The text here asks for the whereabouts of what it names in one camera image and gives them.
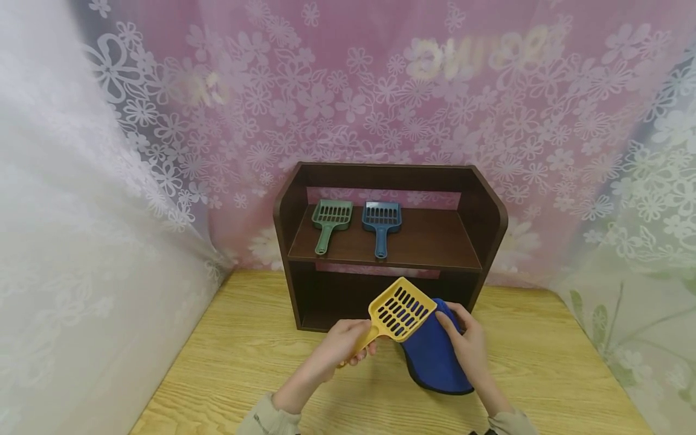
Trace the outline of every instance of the scoop handle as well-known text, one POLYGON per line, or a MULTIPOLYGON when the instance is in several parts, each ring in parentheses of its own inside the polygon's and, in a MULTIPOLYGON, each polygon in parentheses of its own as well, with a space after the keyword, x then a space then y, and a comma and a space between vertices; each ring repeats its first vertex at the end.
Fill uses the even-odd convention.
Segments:
POLYGON ((332 230, 333 226, 326 224, 322 225, 322 235, 319 236, 317 247, 314 250, 317 255, 323 255, 326 253, 326 250, 329 248, 329 239, 331 238, 332 230))
MULTIPOLYGON (((359 354, 364 348, 367 347, 368 344, 374 341, 375 338, 379 337, 379 327, 372 325, 370 327, 370 330, 365 334, 358 342, 356 343, 355 347, 353 348, 353 354, 351 355, 351 358, 353 358, 355 355, 359 354)), ((343 361, 341 364, 338 365, 338 368, 344 367, 346 364, 348 364, 348 361, 350 361, 350 358, 348 360, 343 361)))
POLYGON ((374 247, 374 256, 377 258, 387 258, 387 229, 377 227, 377 245, 374 247))

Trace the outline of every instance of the pink fabric backdrop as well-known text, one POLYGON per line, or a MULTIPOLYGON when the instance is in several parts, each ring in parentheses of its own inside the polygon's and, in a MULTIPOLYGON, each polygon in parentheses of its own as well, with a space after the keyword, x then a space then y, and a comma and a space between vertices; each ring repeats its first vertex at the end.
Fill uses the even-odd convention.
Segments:
POLYGON ((298 161, 475 164, 511 216, 494 271, 545 285, 583 221, 611 213, 602 188, 659 109, 647 96, 686 46, 691 8, 150 1, 116 15, 164 83, 152 142, 181 163, 153 171, 182 180, 172 197, 189 220, 205 199, 214 245, 241 265, 280 266, 271 205, 298 161))

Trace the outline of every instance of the yellow litter scoop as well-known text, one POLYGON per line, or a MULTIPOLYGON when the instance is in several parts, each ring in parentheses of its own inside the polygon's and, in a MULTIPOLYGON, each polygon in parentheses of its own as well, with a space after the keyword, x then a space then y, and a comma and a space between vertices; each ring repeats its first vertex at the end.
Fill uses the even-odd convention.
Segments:
POLYGON ((372 327, 367 335, 358 342, 353 355, 360 353, 380 335, 385 335, 395 342, 404 342, 425 322, 437 308, 437 303, 421 292, 404 277, 398 278, 387 290, 384 290, 370 303, 372 327))

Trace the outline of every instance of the shelf board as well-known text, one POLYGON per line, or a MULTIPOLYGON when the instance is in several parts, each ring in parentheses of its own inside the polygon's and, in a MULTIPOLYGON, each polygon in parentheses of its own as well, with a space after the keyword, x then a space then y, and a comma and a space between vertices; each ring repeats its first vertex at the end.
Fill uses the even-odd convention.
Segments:
POLYGON ((388 257, 378 260, 374 256, 375 234, 362 226, 362 207, 353 207, 347 230, 333 232, 327 254, 315 254, 321 231, 312 222, 314 208, 307 206, 287 256, 290 261, 482 271, 456 210, 402 209, 401 230, 387 236, 388 257))

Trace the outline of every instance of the green litter scoop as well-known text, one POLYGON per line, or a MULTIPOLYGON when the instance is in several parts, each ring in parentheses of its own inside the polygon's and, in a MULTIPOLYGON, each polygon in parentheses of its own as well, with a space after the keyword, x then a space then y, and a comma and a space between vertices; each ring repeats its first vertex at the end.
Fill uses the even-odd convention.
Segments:
POLYGON ((317 204, 312 215, 314 227, 322 230, 322 235, 319 236, 319 242, 317 242, 317 247, 314 250, 317 255, 326 253, 332 231, 348 229, 352 214, 353 203, 350 201, 319 200, 319 204, 317 204))

